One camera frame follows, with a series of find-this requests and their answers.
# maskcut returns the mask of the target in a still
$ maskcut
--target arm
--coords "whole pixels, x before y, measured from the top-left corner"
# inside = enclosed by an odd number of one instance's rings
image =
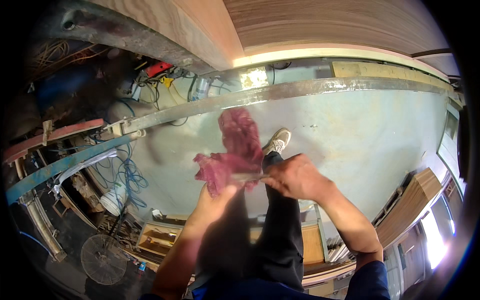
[[[270,177],[262,181],[284,196],[313,200],[325,210],[347,248],[357,253],[357,270],[369,262],[383,261],[382,245],[373,225],[306,155],[293,156],[267,172]]]
[[[208,226],[222,216],[236,192],[235,186],[227,186],[217,198],[212,199],[206,185],[203,186],[197,207],[156,272],[153,294],[164,300],[181,299],[195,270],[198,250]]]

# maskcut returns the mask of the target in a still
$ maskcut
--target white bucket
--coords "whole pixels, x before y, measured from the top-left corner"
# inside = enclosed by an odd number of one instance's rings
[[[125,205],[126,200],[127,189],[125,184],[120,181],[116,181],[113,183],[113,187],[100,198],[100,203],[112,215],[118,216],[120,215],[120,211]]]

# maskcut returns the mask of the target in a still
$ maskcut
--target red tool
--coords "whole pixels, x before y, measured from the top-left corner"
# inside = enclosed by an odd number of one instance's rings
[[[170,69],[171,67],[173,67],[172,64],[164,62],[164,61],[160,61],[160,62],[154,64],[153,66],[150,66],[150,67],[146,68],[144,71],[145,71],[145,73],[147,74],[148,77],[152,77],[152,76],[157,75],[160,72],[163,72],[163,71],[166,71],[166,70]]]

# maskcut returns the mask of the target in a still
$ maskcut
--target red rag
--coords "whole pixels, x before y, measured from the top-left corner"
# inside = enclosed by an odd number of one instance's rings
[[[210,157],[197,154],[193,159],[200,165],[196,180],[207,182],[210,196],[217,197],[231,181],[234,173],[260,173],[264,158],[258,127],[245,108],[226,109],[218,118],[227,153],[211,153]],[[251,191],[258,181],[245,183]]]

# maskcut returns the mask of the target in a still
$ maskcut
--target blue metal beam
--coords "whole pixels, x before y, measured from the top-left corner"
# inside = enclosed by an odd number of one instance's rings
[[[129,135],[124,135],[113,140],[91,146],[85,150],[79,151],[41,168],[35,173],[23,178],[7,190],[5,195],[7,197],[8,205],[11,205],[18,198],[20,198],[20,196],[35,188],[42,182],[47,181],[49,178],[83,162],[84,160],[92,158],[95,155],[99,155],[100,153],[103,153],[111,148],[127,144],[131,141],[132,139]]]

